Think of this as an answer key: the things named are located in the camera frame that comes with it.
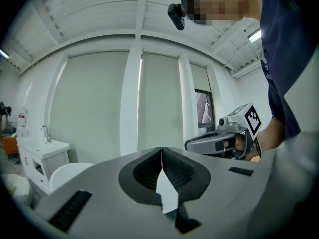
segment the ceiling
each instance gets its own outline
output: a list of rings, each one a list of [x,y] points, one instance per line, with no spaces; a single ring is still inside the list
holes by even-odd
[[[250,43],[247,38],[259,28],[258,21],[244,19],[233,25],[200,26],[186,20],[185,29],[179,31],[167,15],[168,5],[179,2],[28,0],[0,45],[10,55],[8,60],[0,59],[0,67],[22,73],[68,44],[114,34],[132,34],[136,39],[153,36],[178,42],[227,64],[234,72],[259,58],[261,39]]]

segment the electrical cable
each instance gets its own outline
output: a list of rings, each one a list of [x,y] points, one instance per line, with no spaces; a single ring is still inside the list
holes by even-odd
[[[234,58],[234,56],[235,56],[235,53],[236,53],[236,51],[238,51],[239,49],[241,49],[242,47],[244,47],[247,43],[249,43],[250,41],[248,41],[248,42],[246,42],[245,44],[243,44],[242,46],[240,46],[239,48],[237,48],[235,51],[234,51],[234,54],[233,54],[233,56],[231,57],[231,60],[226,64],[226,65],[224,65],[223,66],[223,68],[225,68],[225,66],[227,66],[231,61],[233,61],[233,58]]]
[[[256,143],[256,149],[257,149],[258,155],[261,157],[261,148],[260,148],[259,141],[258,141],[257,137],[255,139],[255,143]]]
[[[235,107],[237,107],[236,99],[235,99],[235,95],[234,95],[234,92],[233,92],[233,88],[231,87],[231,84],[230,84],[230,82],[229,82],[229,79],[228,79],[228,77],[227,77],[227,74],[226,74],[226,72],[225,72],[225,69],[224,69],[224,68],[223,68],[223,71],[224,71],[224,74],[225,74],[226,79],[227,79],[227,81],[228,81],[228,84],[229,84],[229,86],[230,86],[231,93],[233,93],[233,99],[234,99],[234,102],[235,102]]]

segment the white toilet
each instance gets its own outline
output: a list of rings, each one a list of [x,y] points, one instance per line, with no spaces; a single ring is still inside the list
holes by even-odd
[[[69,180],[89,168],[94,164],[90,163],[70,163],[56,169],[50,178],[49,189],[51,192],[67,183]]]

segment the roller blind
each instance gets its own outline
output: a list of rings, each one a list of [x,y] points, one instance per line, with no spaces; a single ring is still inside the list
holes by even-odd
[[[120,105],[128,52],[70,58],[50,116],[52,138],[71,144],[70,162],[98,163],[120,156]]]
[[[206,69],[192,63],[190,68],[195,89],[211,92]]]
[[[139,94],[139,150],[157,146],[183,148],[177,58],[143,53]]]

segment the white sink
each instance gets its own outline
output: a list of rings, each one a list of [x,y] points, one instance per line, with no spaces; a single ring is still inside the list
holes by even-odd
[[[20,147],[25,148],[32,154],[38,156],[41,159],[45,159],[54,156],[58,153],[64,152],[70,149],[70,144],[52,140],[47,142],[46,137],[32,138],[32,137],[18,137],[17,144]]]

